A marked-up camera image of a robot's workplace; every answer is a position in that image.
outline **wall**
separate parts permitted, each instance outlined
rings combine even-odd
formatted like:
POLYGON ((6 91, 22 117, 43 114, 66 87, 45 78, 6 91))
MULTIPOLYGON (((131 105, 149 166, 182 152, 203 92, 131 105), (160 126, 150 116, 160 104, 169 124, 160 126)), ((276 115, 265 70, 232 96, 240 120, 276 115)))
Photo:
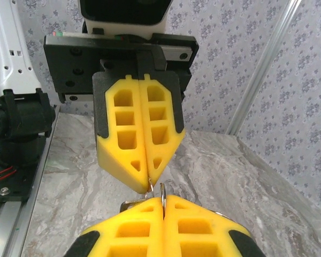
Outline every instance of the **wall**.
MULTIPOLYGON (((17 2, 34 70, 56 103, 43 37, 53 31, 81 31, 77 0, 17 2)), ((167 32, 193 35, 201 47, 183 103, 188 128, 225 132, 286 2, 173 1, 167 32)), ((92 115, 93 104, 66 103, 62 111, 92 115)))
POLYGON ((302 1, 238 136, 321 207, 321 0, 302 1))

